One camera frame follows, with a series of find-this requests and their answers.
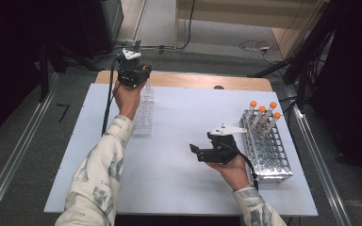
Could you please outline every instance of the white plastic part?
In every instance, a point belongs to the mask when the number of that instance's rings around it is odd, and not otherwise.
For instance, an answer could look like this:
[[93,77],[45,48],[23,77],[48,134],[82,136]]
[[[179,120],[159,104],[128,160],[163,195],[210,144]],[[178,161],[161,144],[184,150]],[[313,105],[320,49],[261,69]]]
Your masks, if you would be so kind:
[[222,124],[221,126],[217,127],[216,129],[210,131],[211,135],[218,135],[218,136],[226,136],[226,135],[232,135],[232,134],[237,134],[237,133],[246,133],[246,129],[240,128],[237,126]]
[[133,59],[133,58],[142,56],[142,54],[139,52],[133,52],[133,51],[126,50],[126,49],[123,49],[123,54],[126,59]]

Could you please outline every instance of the orange cap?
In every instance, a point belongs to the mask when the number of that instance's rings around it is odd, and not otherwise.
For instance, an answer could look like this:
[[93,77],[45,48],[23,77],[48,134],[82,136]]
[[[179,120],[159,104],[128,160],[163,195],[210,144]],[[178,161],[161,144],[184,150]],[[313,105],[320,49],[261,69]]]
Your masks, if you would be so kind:
[[266,107],[261,106],[258,111],[260,111],[261,113],[264,113],[266,111]]
[[271,102],[271,103],[270,103],[270,107],[271,107],[271,108],[275,108],[276,106],[277,106],[277,103],[276,103],[276,102]]
[[252,107],[256,107],[256,106],[257,106],[257,102],[256,102],[256,101],[251,101],[251,106],[252,106]]
[[274,118],[275,118],[276,120],[278,120],[279,118],[281,118],[281,114],[280,114],[279,112],[275,112],[275,113],[274,113]]

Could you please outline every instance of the white table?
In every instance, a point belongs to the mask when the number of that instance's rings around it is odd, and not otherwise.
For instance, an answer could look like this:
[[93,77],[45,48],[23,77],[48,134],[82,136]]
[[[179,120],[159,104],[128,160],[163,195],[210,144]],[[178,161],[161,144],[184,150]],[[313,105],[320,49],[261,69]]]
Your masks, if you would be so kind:
[[[63,156],[44,212],[63,211],[73,173],[101,134],[106,84],[91,84],[74,133]],[[119,214],[238,216],[231,188],[220,174],[198,162],[192,143],[211,148],[206,132],[222,123],[239,126],[252,100],[277,101],[274,92],[153,87],[152,134],[132,137],[125,152]],[[118,113],[113,103],[110,119]],[[260,194],[282,216],[316,216],[317,209],[296,154],[287,124],[277,126],[293,176],[282,184],[259,185]],[[234,135],[244,150],[242,135]]]

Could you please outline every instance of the patterned long-sleeve shirt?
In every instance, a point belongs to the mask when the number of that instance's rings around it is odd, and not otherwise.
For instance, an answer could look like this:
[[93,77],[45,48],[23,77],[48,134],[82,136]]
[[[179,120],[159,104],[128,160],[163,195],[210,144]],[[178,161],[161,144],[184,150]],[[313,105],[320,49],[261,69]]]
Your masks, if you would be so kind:
[[[74,173],[65,210],[56,225],[114,225],[123,172],[123,153],[135,130],[125,116],[116,116],[107,132]],[[285,225],[252,186],[233,193],[246,225]]]

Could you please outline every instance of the gray floor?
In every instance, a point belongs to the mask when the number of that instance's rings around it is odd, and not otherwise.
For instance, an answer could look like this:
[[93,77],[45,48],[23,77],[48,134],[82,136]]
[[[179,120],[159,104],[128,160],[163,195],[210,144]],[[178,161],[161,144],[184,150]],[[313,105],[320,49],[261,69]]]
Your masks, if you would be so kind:
[[[157,3],[158,1],[148,1],[147,9],[140,25],[139,39],[142,40],[144,45],[171,44],[173,40],[173,32],[150,27],[153,25],[152,17],[155,14],[158,15],[152,9],[155,8]],[[171,4],[173,4],[173,1],[166,1],[162,5],[171,6]],[[173,25],[167,20],[163,20],[163,22],[164,24]],[[212,24],[208,27],[213,28],[213,26],[217,26],[214,27],[215,29],[222,29],[220,24]],[[240,41],[243,42],[245,40],[273,40],[269,29],[259,27],[257,32],[255,32],[254,27],[246,26],[246,29],[251,29],[249,32],[251,36],[245,37],[239,33],[241,30],[240,26],[236,25],[234,28],[238,31],[233,33],[236,35],[232,36],[232,39],[234,39],[232,47],[224,45],[224,40],[220,37],[220,31],[218,36],[210,36],[211,43],[219,45],[218,49],[222,49],[220,52],[212,52],[214,51],[212,45],[199,44],[199,42],[205,42],[203,38],[207,37],[207,33],[204,30],[201,30],[199,33],[192,30],[191,42],[189,48],[185,51],[166,52],[164,55],[159,55],[155,51],[143,52],[141,61],[152,64],[156,71],[220,73],[229,74],[230,76],[245,76],[268,68],[269,63],[267,61],[260,58],[255,52],[240,50],[238,44]],[[152,30],[164,33],[157,34],[157,32],[151,32]],[[183,33],[182,29],[180,30],[179,39],[182,40]],[[274,46],[273,55],[269,55],[269,58],[271,60],[280,60],[276,46]],[[95,59],[93,63],[99,68],[108,69],[111,59],[111,56],[107,56]],[[66,74],[59,76],[58,89],[53,96],[52,102],[48,106],[38,130],[26,150],[24,159],[0,203],[0,225],[53,225],[58,217],[57,214],[43,213],[43,208],[89,85],[94,82],[97,75],[97,72],[91,72],[84,66],[77,65],[74,62],[69,62],[69,64],[71,67]],[[288,97],[286,86],[281,82],[279,72],[269,74],[266,78],[271,80],[272,88],[277,93],[279,99]],[[0,129],[0,171],[37,107],[39,95],[40,89],[36,88]],[[61,122],[59,122],[59,119],[62,117],[64,109],[58,106],[58,104],[70,106],[69,111]],[[288,102],[282,102],[283,109],[286,109],[288,105]],[[338,151],[325,122],[316,116],[309,105],[304,107],[322,157],[331,172],[342,200],[345,202],[352,223],[353,225],[362,225],[362,169],[358,166],[339,163],[335,160]],[[311,187],[313,199],[319,211],[317,217],[302,218],[302,225],[337,225],[329,201],[322,188],[319,175],[308,154],[302,132],[293,116],[290,117],[289,129],[294,136],[295,146],[301,157],[305,177]],[[181,225],[182,223],[184,225],[195,225],[194,223],[196,225],[198,223],[199,225],[239,225],[238,221],[234,218],[216,218],[214,222],[210,220],[209,218],[119,217],[118,225]],[[291,225],[297,225],[297,222],[292,222]]]

